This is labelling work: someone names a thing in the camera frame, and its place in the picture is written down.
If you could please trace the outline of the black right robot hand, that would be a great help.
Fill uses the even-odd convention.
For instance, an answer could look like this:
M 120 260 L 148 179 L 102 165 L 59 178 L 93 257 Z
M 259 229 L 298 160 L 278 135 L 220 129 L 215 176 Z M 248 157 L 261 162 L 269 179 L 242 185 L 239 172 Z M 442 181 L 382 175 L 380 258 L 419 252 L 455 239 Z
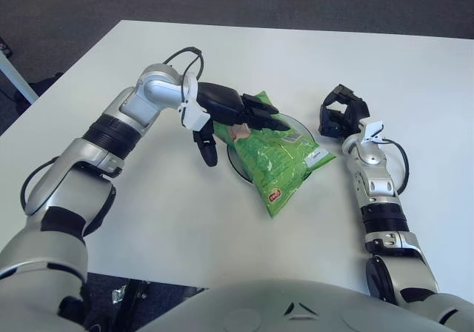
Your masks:
M 358 134 L 364 143 L 378 138 L 384 129 L 382 120 L 370 120 L 367 103 L 342 84 L 324 99 L 319 118 L 319 133 L 336 139 Z

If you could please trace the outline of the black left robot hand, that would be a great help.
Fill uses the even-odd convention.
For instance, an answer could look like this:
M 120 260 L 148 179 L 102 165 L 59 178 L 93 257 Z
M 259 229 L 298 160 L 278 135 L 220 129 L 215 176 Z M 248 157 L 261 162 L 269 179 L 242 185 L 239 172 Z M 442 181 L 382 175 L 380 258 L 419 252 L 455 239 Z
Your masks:
M 178 107 L 183 127 L 193 132 L 202 159 L 209 167 L 218 163 L 214 123 L 226 126 L 246 124 L 254 130 L 264 128 L 287 131 L 290 126 L 276 117 L 279 111 L 256 96 L 239 94 L 220 84 L 198 82 L 195 76 L 184 78 L 187 86 Z

